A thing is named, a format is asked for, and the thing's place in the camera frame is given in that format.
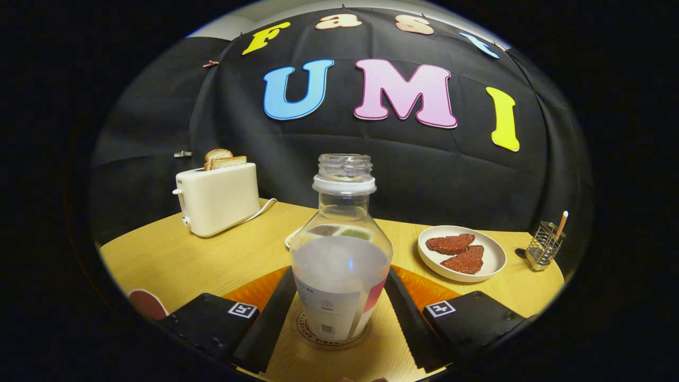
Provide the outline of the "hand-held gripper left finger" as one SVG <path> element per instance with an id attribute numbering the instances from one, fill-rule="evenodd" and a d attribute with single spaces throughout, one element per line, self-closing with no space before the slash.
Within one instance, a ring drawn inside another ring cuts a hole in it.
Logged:
<path id="1" fill-rule="evenodd" d="M 201 293 L 159 323 L 209 358 L 258 374 L 267 370 L 295 293 L 287 266 L 222 297 Z"/>

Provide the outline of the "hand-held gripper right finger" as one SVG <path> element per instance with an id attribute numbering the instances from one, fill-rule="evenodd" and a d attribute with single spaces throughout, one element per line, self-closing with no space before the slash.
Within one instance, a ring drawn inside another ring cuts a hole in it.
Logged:
<path id="1" fill-rule="evenodd" d="M 536 319 L 484 292 L 457 293 L 395 265 L 384 288 L 415 365 L 426 372 L 478 358 Z"/>

